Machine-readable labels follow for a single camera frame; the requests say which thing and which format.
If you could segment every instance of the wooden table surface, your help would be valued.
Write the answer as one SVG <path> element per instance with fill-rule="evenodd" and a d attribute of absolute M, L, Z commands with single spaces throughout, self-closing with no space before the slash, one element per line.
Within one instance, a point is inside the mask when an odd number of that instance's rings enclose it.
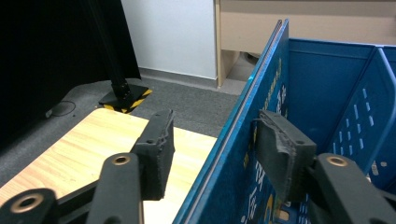
<path fill-rule="evenodd" d="M 96 109 L 0 188 L 0 205 L 28 189 L 49 188 L 57 198 L 97 180 L 103 161 L 128 152 L 148 121 Z M 173 164 L 164 199 L 144 202 L 146 223 L 171 223 L 216 138 L 175 128 Z"/>

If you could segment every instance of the gray carpet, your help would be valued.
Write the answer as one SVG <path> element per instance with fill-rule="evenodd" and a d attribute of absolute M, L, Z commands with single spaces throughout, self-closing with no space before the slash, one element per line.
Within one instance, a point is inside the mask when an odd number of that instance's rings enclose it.
<path fill-rule="evenodd" d="M 176 114 L 175 127 L 215 137 L 238 97 L 149 78 L 128 82 L 153 90 L 133 111 L 134 116 L 148 119 L 156 111 L 171 108 Z M 109 91 L 109 81 L 75 87 L 53 108 L 49 119 L 35 121 L 4 146 L 0 150 L 0 187 L 89 115 Z"/>

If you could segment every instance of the yellow and black hazard tape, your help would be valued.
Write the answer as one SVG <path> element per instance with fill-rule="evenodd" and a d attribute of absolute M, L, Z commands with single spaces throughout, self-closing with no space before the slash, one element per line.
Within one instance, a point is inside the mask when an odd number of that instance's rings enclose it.
<path fill-rule="evenodd" d="M 124 114 L 129 114 L 131 113 L 135 108 L 137 108 L 139 105 L 142 104 L 142 102 L 152 93 L 152 90 L 146 90 L 145 93 L 142 94 L 142 96 L 139 97 L 138 100 L 136 100 L 130 107 L 128 108 L 120 108 L 112 105 L 103 105 L 104 108 L 106 109 L 111 109 L 115 110 Z"/>

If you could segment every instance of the black stand base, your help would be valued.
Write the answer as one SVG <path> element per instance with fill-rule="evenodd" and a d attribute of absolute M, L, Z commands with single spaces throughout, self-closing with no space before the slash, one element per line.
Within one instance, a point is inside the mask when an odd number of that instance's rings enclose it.
<path fill-rule="evenodd" d="M 136 101 L 142 98 L 143 94 L 149 89 L 147 87 L 141 87 L 129 84 L 129 89 L 131 90 L 132 98 L 127 100 L 119 100 L 114 91 L 109 92 L 101 101 L 99 105 L 105 108 L 111 108 L 122 113 L 129 113 L 134 110 L 137 105 L 134 105 Z"/>

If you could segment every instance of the black backdrop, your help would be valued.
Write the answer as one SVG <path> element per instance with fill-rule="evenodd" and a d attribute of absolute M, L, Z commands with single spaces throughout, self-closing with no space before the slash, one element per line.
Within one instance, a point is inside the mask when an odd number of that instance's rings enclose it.
<path fill-rule="evenodd" d="M 88 0 L 1 4 L 0 142 L 43 116 L 77 85 L 109 79 L 103 43 L 92 31 L 93 18 L 82 1 Z M 140 78 L 120 0 L 100 1 L 102 25 L 124 77 Z"/>

